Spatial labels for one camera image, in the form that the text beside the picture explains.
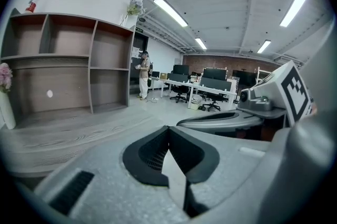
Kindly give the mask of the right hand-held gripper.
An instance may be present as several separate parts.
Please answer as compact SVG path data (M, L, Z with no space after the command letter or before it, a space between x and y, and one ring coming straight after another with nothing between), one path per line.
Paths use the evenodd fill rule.
M283 124L292 127L312 114L312 101L297 66L289 61L253 87L242 90L237 109L183 119L176 126L235 137L237 131L261 127L264 119L283 116Z

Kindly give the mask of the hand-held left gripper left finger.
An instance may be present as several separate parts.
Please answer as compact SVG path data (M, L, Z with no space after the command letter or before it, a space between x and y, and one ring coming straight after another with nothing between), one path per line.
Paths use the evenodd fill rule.
M168 126L103 142L54 170L35 194L68 223L185 223L162 167L188 142Z

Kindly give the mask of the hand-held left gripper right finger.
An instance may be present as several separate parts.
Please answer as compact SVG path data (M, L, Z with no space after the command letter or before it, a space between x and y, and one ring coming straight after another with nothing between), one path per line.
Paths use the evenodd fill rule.
M195 217L228 198L257 167L269 142L217 136L182 127L168 130L169 151L183 174L183 210Z

